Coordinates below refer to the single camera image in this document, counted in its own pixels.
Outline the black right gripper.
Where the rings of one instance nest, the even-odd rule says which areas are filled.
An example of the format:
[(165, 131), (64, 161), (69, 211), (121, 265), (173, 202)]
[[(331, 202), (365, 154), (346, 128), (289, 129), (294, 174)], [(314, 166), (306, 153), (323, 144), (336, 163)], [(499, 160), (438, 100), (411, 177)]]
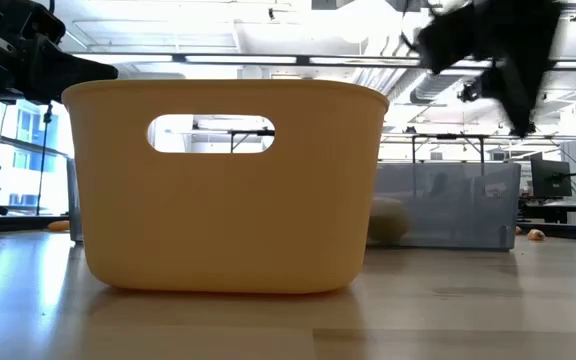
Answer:
[(470, 1), (435, 16), (415, 49), (433, 74), (464, 57), (493, 58), (490, 97), (502, 105), (511, 133), (524, 138), (535, 132), (533, 112), (563, 10), (553, 0)]

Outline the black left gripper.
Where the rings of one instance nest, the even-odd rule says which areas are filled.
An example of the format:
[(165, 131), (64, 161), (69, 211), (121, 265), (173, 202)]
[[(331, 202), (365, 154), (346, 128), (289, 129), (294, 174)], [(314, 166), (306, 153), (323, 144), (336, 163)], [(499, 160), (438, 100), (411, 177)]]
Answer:
[(62, 52), (65, 33), (53, 0), (0, 0), (0, 101), (60, 102), (71, 86), (118, 78), (112, 65)]

